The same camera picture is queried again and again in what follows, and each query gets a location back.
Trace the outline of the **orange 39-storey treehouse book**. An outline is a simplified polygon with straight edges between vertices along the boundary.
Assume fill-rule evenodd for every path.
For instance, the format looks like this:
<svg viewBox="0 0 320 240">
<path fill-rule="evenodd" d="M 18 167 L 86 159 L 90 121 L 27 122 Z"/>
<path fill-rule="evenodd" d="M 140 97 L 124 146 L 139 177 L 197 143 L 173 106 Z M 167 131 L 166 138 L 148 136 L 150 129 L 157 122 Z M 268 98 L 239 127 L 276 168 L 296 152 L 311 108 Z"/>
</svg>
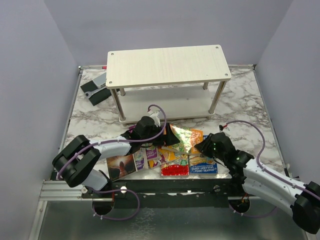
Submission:
<svg viewBox="0 0 320 240">
<path fill-rule="evenodd" d="M 171 125 L 173 134 L 179 139 L 179 143 L 172 145 L 178 153 L 199 155 L 200 152 L 195 148 L 195 145 L 201 143 L 204 139 L 204 133 L 202 130 L 179 127 L 177 125 Z"/>
</svg>

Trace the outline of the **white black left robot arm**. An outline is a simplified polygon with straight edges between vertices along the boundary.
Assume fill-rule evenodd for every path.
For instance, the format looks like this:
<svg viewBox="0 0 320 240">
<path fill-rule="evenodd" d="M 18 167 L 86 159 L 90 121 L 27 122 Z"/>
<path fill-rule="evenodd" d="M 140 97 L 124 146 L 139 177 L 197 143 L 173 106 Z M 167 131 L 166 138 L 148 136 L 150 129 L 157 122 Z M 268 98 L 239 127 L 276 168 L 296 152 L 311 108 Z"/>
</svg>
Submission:
<svg viewBox="0 0 320 240">
<path fill-rule="evenodd" d="M 78 135 L 53 159 L 52 165 L 56 177 L 69 187 L 83 185 L 103 198 L 110 193 L 112 180 L 102 170 L 94 169 L 99 160 L 132 155 L 146 144 L 162 147 L 179 142 L 168 122 L 158 126 L 153 118 L 143 116 L 135 126 L 113 139 L 91 142 L 83 134 Z"/>
</svg>

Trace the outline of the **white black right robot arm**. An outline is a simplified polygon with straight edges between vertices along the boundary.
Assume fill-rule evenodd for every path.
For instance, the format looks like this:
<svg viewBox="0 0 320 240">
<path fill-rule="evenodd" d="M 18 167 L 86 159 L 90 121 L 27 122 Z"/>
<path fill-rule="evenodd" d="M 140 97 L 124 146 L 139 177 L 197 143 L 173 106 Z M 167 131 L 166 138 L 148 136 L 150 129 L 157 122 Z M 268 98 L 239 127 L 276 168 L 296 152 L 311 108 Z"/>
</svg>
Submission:
<svg viewBox="0 0 320 240">
<path fill-rule="evenodd" d="M 209 134 L 194 146 L 202 155 L 218 159 L 229 170 L 233 181 L 229 189 L 240 196 L 244 192 L 280 208 L 298 227 L 310 234 L 320 230 L 320 186 L 304 183 L 258 163 L 253 155 L 238 150 L 223 132 Z"/>
</svg>

